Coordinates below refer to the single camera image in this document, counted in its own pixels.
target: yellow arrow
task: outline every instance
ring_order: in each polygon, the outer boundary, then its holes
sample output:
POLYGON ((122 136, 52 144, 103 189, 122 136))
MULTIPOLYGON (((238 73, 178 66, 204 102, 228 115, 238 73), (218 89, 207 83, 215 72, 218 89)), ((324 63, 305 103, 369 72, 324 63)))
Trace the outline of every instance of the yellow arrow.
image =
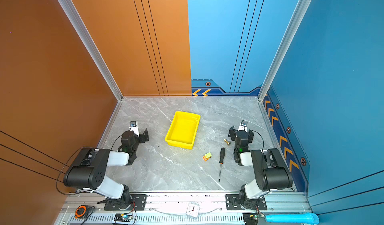
POLYGON ((207 93, 208 93, 210 90, 211 90, 211 89, 208 89, 208 90, 206 90, 205 92, 203 92, 203 95, 207 97, 207 96, 208 96, 207 93))
POLYGON ((268 108, 268 117, 271 117, 271 112, 274 112, 275 110, 273 110, 272 108, 268 108))
POLYGON ((279 119, 277 119, 277 117, 272 116, 272 126, 273 126, 273 120, 279 121, 279 119))
POLYGON ((295 167, 297 167, 297 169, 300 169, 299 168, 299 165, 297 165, 294 161, 292 160, 289 160, 289 170, 292 172, 292 165, 294 165, 295 167))
POLYGON ((285 137, 280 136, 280 147, 281 147, 281 141, 282 141, 282 140, 288 142, 287 139, 286 139, 285 137))
POLYGON ((196 93, 200 92, 201 89, 197 89, 194 93, 192 93, 193 95, 195 95, 196 97, 198 97, 199 95, 197 95, 196 93))
POLYGON ((293 155, 293 152, 290 149, 288 149, 287 147, 284 147, 284 157, 285 157, 285 159, 287 159, 287 152, 289 152, 290 154, 293 155))
POLYGON ((267 103, 271 103, 271 102, 270 102, 270 101, 265 101, 265 109, 266 109, 266 104, 267 104, 267 103))

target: brass bolt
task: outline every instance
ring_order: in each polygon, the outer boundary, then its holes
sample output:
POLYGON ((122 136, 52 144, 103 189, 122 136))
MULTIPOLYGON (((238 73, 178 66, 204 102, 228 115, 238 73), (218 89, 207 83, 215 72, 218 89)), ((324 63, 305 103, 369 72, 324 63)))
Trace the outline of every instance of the brass bolt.
POLYGON ((227 143, 228 146, 231 145, 231 142, 228 142, 227 139, 224 139, 224 141, 227 143))

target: white square clock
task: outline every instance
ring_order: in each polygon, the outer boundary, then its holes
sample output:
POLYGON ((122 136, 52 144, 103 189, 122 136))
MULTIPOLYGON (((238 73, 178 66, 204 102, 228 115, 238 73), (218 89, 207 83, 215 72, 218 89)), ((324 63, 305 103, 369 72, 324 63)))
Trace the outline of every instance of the white square clock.
POLYGON ((190 202, 188 204, 187 208, 187 216, 197 218, 199 216, 199 211, 200 211, 200 205, 197 203, 190 202))

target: brown wall panel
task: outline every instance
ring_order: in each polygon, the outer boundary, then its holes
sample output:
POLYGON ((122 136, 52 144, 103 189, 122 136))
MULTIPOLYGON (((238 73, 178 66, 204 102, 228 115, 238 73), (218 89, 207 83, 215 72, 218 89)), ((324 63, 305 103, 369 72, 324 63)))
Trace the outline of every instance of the brown wall panel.
MULTIPOLYGON (((96 146, 117 101, 58 1, 0 0, 0 16, 0 131, 61 162, 96 146)), ((52 168, 4 146, 2 159, 52 178, 62 168, 3 133, 0 144, 52 168)), ((52 223, 66 199, 54 180, 0 164, 2 224, 52 223), (28 219, 14 222, 21 203, 28 219)))
POLYGON ((187 0, 72 1, 123 95, 190 95, 187 0))

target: mounting plate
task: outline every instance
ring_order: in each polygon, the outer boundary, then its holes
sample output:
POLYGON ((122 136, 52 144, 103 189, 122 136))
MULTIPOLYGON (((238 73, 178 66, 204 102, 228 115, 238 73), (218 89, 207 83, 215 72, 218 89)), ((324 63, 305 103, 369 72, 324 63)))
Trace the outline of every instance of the mounting plate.
MULTIPOLYGON (((227 210, 245 210, 241 207, 241 205, 240 205, 240 203, 238 203, 238 201, 240 201, 239 194, 226 194, 225 195, 225 202, 227 204, 227 210)), ((267 209, 264 197, 261 199, 258 199, 257 209, 258 210, 266 210, 267 209)))
MULTIPOLYGON (((135 201, 135 210, 136 211, 144 211, 145 204, 147 202, 147 195, 146 194, 131 194, 132 200, 135 201)), ((105 211, 116 211, 119 210, 116 207, 113 207, 112 204, 106 203, 104 206, 105 211)), ((132 206, 127 207, 126 210, 132 210, 132 206)))

